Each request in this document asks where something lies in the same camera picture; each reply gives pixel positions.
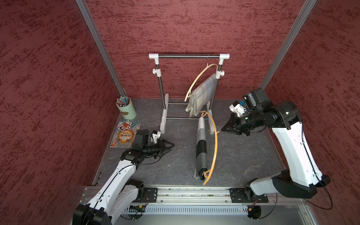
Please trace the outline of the grey black checkered scarf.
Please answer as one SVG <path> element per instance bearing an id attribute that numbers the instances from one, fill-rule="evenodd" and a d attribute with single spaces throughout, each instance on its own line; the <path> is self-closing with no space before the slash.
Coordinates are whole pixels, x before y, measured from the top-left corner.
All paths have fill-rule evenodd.
<path id="1" fill-rule="evenodd" d="M 200 117 L 196 137 L 196 177 L 204 181 L 206 171 L 208 171 L 208 166 L 205 120 Z"/>

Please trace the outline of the blue plaid fringed scarf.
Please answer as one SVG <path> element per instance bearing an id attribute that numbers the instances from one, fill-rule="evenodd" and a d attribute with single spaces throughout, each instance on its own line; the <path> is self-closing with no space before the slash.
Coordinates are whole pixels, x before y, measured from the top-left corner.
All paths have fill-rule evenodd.
<path id="1" fill-rule="evenodd" d="M 203 106 L 211 100 L 215 90 L 215 81 L 216 74 L 213 74 L 192 91 L 185 109 L 189 112 L 189 117 L 198 116 Z"/>

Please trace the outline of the brown wooden hanger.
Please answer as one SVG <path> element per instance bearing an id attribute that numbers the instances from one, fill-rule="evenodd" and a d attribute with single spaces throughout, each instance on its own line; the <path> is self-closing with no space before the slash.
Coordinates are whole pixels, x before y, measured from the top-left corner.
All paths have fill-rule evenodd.
<path id="1" fill-rule="evenodd" d="M 217 155 L 218 155 L 218 133 L 219 133 L 219 131 L 217 130 L 215 121 L 214 121 L 213 116 L 212 116 L 211 113 L 209 113 L 208 111 L 201 111 L 200 113 L 201 113 L 202 118 L 204 118 L 205 116 L 208 116 L 208 118 L 210 119 L 210 121 L 211 121 L 211 123 L 213 125 L 213 128 L 214 128 L 214 153 L 213 153 L 213 159 L 212 159 L 211 167 L 210 167 L 210 169 L 208 171 L 206 171 L 204 173 L 205 180 L 203 182 L 203 185 L 205 186 L 209 182 L 209 180 L 211 179 L 213 171 L 215 169 L 215 165 L 216 165 L 216 161 L 217 161 Z"/>

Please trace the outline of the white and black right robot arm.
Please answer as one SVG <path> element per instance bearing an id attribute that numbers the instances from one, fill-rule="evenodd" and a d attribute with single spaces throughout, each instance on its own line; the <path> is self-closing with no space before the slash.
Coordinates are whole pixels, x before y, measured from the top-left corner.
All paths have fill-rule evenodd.
<path id="1" fill-rule="evenodd" d="M 230 105 L 229 121 L 222 131 L 235 135 L 250 135 L 252 130 L 270 128 L 276 135 L 288 169 L 273 177 L 249 181 L 243 190 L 246 201 L 254 202 L 266 194 L 281 194 L 288 198 L 311 199 L 317 188 L 330 183 L 330 177 L 318 168 L 306 142 L 303 120 L 298 107 L 285 101 L 278 105 L 261 88 L 243 96 L 243 101 Z"/>

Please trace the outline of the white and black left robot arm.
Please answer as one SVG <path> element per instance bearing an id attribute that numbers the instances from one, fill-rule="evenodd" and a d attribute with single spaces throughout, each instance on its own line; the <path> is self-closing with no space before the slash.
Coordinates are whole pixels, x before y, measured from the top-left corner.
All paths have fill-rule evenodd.
<path id="1" fill-rule="evenodd" d="M 160 139 L 159 131 L 139 130 L 131 148 L 121 159 L 105 185 L 86 205 L 79 204 L 73 213 L 73 225 L 113 225 L 132 202 L 148 203 L 142 181 L 131 179 L 147 158 L 159 161 L 175 147 L 174 143 Z"/>

